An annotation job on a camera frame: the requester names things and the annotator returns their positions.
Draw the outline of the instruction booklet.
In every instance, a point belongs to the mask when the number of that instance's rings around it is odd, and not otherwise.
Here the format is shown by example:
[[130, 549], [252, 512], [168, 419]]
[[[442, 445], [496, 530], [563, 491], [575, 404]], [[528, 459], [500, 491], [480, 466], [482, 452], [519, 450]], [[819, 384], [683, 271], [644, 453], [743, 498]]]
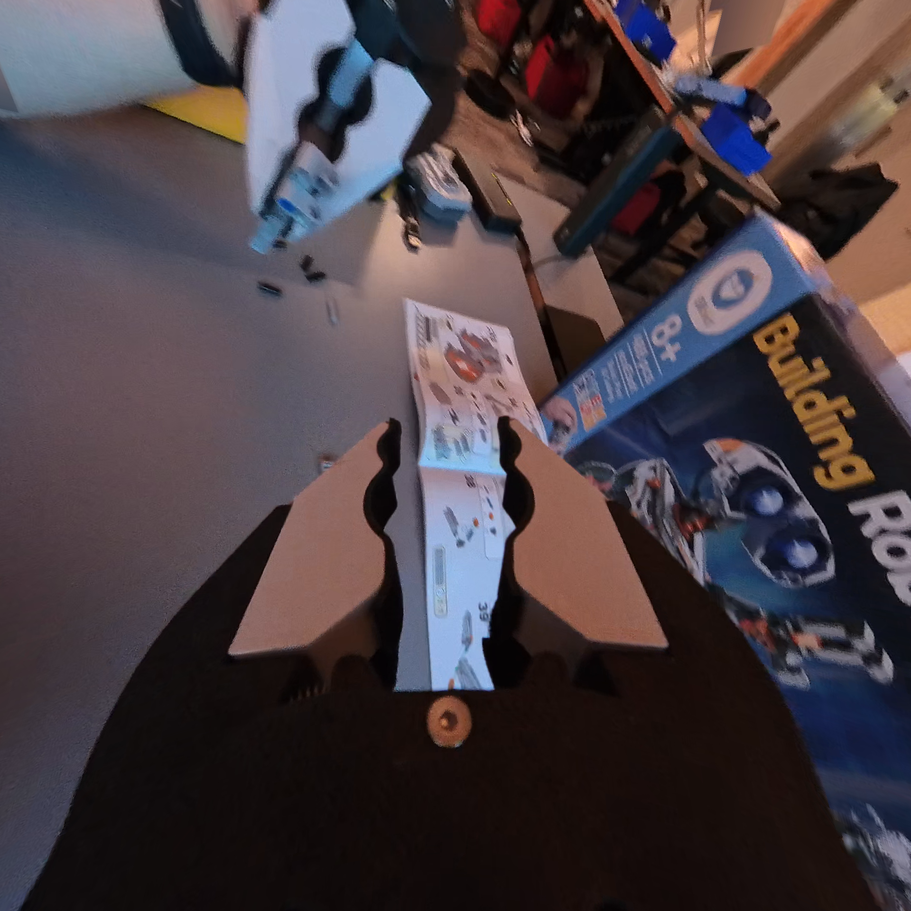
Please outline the instruction booklet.
[[509, 330], [404, 300], [418, 420], [431, 689], [493, 689], [483, 651], [506, 543], [506, 417], [546, 440]]

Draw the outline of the red chair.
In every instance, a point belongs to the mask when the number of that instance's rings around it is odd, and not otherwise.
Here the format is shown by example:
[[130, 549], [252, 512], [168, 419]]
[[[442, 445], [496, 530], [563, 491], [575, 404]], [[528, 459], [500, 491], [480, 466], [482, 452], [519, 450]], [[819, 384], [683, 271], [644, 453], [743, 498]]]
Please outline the red chair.
[[534, 45], [524, 70], [526, 94], [545, 114], [565, 120], [585, 92], [588, 73], [586, 59], [544, 35]]

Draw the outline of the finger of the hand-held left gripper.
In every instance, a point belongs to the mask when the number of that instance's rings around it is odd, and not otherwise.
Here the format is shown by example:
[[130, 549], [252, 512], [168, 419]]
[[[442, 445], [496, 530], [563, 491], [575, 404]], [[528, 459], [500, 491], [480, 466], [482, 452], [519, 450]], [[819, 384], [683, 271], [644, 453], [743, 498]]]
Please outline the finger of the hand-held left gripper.
[[338, 218], [358, 202], [342, 161], [358, 96], [345, 1], [270, 2], [245, 51], [245, 176], [260, 218]]
[[387, 183], [430, 101], [403, 67], [340, 60], [313, 112], [284, 180], [285, 235], [312, 235]]

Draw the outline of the black bag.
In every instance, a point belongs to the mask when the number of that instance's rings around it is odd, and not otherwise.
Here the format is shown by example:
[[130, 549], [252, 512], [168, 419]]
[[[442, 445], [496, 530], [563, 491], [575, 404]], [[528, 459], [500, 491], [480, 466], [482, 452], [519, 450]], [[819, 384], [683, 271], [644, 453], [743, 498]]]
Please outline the black bag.
[[876, 162], [816, 168], [784, 187], [775, 217], [803, 235], [828, 261], [865, 229], [899, 188]]

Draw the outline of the blue storage bin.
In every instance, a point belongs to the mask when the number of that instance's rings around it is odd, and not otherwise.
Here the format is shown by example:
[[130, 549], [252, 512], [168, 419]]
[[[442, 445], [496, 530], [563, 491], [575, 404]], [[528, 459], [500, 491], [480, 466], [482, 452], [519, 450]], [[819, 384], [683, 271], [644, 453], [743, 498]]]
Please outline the blue storage bin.
[[719, 158], [745, 177], [762, 171], [772, 154], [754, 138], [738, 108], [717, 104], [700, 125], [700, 132]]
[[617, 1], [615, 15], [624, 34], [650, 62], [664, 65], [677, 46], [670, 27], [669, 7], [661, 1]]

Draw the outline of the yellow plastic bin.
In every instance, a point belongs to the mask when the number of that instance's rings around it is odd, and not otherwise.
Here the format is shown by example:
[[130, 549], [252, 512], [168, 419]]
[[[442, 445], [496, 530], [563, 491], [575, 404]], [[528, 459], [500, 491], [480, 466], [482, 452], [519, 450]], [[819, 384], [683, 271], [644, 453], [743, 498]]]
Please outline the yellow plastic bin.
[[248, 106], [238, 88], [199, 85], [151, 99], [145, 107], [236, 144], [246, 143]]

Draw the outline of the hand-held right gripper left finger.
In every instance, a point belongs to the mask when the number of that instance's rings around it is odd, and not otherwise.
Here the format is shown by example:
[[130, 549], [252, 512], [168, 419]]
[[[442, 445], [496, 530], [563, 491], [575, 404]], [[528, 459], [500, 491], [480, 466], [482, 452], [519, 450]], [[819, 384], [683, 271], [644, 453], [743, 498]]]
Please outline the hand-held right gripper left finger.
[[404, 598], [386, 526], [397, 507], [402, 426], [389, 418], [290, 504], [228, 655], [302, 657], [321, 683], [363, 660], [393, 690]]

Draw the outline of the blue robot kit box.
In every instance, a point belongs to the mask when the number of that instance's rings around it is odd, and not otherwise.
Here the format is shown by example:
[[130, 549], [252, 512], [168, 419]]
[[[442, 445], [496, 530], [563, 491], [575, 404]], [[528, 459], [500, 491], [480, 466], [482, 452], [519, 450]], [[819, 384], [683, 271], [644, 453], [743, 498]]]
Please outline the blue robot kit box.
[[715, 598], [849, 854], [909, 909], [909, 375], [813, 245], [749, 217], [540, 406], [552, 450]]

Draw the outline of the grey device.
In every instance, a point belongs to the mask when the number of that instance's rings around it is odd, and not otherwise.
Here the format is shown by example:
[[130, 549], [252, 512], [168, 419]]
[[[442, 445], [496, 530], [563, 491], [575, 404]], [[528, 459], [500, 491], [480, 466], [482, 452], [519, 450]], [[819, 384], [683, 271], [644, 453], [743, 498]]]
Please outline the grey device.
[[454, 225], [472, 210], [473, 199], [456, 173], [452, 156], [439, 143], [404, 164], [420, 215]]

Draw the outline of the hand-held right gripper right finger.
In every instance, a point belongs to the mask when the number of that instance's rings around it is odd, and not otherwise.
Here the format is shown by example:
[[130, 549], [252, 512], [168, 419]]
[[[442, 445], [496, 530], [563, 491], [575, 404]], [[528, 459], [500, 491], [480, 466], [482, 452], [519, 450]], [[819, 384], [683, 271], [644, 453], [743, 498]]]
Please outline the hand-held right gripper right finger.
[[517, 688], [536, 663], [577, 681], [605, 653], [666, 653], [603, 495], [517, 420], [500, 418], [497, 434], [514, 530], [484, 638], [494, 688]]

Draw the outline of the wood-edged work table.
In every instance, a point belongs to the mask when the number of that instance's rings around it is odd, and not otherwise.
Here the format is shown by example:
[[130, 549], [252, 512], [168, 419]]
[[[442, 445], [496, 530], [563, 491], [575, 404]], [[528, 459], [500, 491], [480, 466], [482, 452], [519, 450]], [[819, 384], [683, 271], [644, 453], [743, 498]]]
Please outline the wood-edged work table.
[[696, 101], [666, 87], [649, 52], [624, 32], [613, 6], [581, 5], [607, 48], [594, 105], [558, 153], [564, 173], [586, 185], [586, 193], [554, 231], [558, 252], [580, 256], [659, 170], [674, 169], [688, 158], [696, 162], [704, 186], [655, 226], [617, 269], [617, 278], [640, 269], [721, 193], [769, 213], [778, 211], [780, 200], [760, 174], [741, 173], [712, 147], [696, 123]]

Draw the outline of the toy robot part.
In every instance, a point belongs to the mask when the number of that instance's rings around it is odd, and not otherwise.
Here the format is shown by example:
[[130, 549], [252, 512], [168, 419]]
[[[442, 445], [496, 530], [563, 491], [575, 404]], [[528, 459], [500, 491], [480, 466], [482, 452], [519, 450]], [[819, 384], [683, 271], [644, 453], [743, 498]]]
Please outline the toy robot part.
[[279, 160], [276, 177], [260, 209], [260, 227], [252, 248], [268, 253], [284, 242], [298, 241], [323, 222], [322, 207], [339, 187], [335, 162], [353, 105], [374, 64], [357, 39], [329, 53], [320, 93], [298, 120], [298, 140]]

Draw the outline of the black flat device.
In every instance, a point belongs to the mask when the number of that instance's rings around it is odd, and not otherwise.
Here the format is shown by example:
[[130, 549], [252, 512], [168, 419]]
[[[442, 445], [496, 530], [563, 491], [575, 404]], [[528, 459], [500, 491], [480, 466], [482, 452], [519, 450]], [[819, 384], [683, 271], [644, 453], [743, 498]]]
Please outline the black flat device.
[[453, 167], [482, 227], [492, 233], [517, 235], [521, 216], [490, 163], [471, 150], [455, 149]]

